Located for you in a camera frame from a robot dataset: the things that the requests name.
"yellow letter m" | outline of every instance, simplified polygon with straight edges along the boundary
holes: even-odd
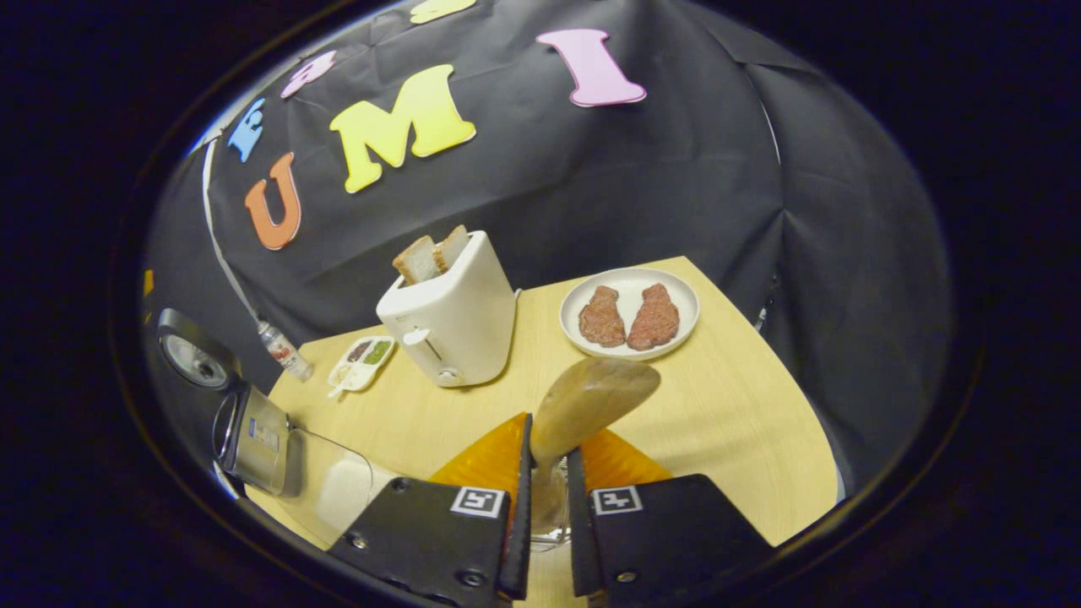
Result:
[[[391,167],[402,166],[410,125],[416,132],[413,154],[419,157],[464,144],[477,134],[473,124],[462,120],[454,107],[446,83],[453,71],[453,66],[439,65],[409,77],[398,91],[390,114],[369,102],[360,102],[334,117],[331,131],[342,135],[349,169],[346,191],[359,191],[383,175],[383,167],[372,162],[368,148]]]

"meat patty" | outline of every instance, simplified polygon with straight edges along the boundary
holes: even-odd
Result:
[[[623,319],[615,307],[618,299],[619,292],[611,287],[597,288],[589,304],[578,313],[578,331],[583,338],[609,348],[627,341]]]
[[[642,291],[642,307],[630,326],[627,346],[649,351],[668,344],[679,331],[679,308],[672,304],[665,286],[656,283]]]

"pink letter i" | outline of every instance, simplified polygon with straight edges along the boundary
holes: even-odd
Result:
[[[630,104],[645,98],[645,89],[627,80],[604,47],[606,31],[560,29],[537,36],[537,42],[559,51],[574,77],[571,102],[582,107]]]

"bread slice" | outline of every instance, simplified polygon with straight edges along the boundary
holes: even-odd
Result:
[[[440,274],[446,274],[451,269],[454,261],[458,259],[458,255],[462,255],[462,251],[467,244],[469,244],[469,234],[466,232],[465,226],[458,224],[443,239],[443,242],[436,246],[436,266],[439,267]]]
[[[398,272],[405,277],[408,285],[416,285],[439,276],[439,268],[436,266],[436,241],[425,235],[413,244],[405,248],[395,257],[393,265]]]

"small bottle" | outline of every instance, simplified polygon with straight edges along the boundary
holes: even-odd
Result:
[[[265,319],[259,319],[259,340],[270,352],[270,356],[281,364],[281,367],[289,370],[289,373],[295,375],[301,382],[307,382],[311,378],[315,369],[307,359],[302,357],[301,352],[282,335],[280,329],[271,326]]]

